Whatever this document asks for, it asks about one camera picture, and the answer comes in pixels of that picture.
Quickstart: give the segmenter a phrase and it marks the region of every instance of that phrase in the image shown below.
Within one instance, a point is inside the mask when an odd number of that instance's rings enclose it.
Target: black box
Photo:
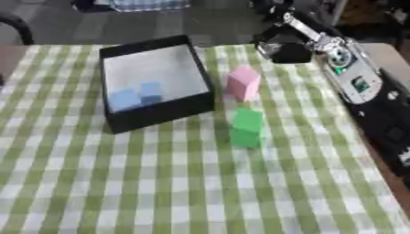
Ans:
[[[159,48],[173,48],[186,45],[189,49],[201,77],[206,85],[207,91],[192,96],[175,100],[162,101],[152,105],[137,107],[131,110],[112,112],[107,95],[107,78],[104,61],[115,58]],[[187,36],[175,36],[146,42],[102,48],[100,50],[100,62],[102,69],[102,97],[106,120],[113,133],[123,133],[134,129],[146,127],[153,124],[168,122],[190,115],[209,112],[214,110],[214,89],[210,77],[202,66],[202,63]]]

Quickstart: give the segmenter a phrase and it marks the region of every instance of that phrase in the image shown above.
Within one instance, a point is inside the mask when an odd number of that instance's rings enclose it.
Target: green and white checkered tablecloth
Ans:
[[[1,233],[410,233],[314,63],[199,49],[216,112],[111,135],[99,48],[31,47],[1,91]],[[221,88],[239,64],[263,74],[250,103]],[[230,145],[238,106],[263,112],[260,148]]]

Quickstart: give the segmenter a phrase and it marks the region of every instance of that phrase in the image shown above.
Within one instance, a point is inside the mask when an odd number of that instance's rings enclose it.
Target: checkered tablecloth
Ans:
[[[111,135],[98,46],[34,46],[0,94],[1,233],[410,233],[314,63],[252,46],[199,49],[217,110]],[[260,95],[224,93],[239,64]],[[264,114],[262,146],[232,146],[236,108]]]
[[[111,7],[121,12],[160,11],[190,6],[190,0],[110,0]]]

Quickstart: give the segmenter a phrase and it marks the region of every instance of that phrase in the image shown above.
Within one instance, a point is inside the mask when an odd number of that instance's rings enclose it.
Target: floor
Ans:
[[[123,44],[189,34],[194,45],[243,44],[268,25],[247,7],[247,0],[195,0],[193,7],[165,12],[83,14],[70,0],[0,0],[0,9],[25,19],[38,44]],[[18,43],[16,33],[0,25],[0,44]],[[401,54],[410,61],[410,41]],[[375,158],[383,176],[410,217],[410,192]]]

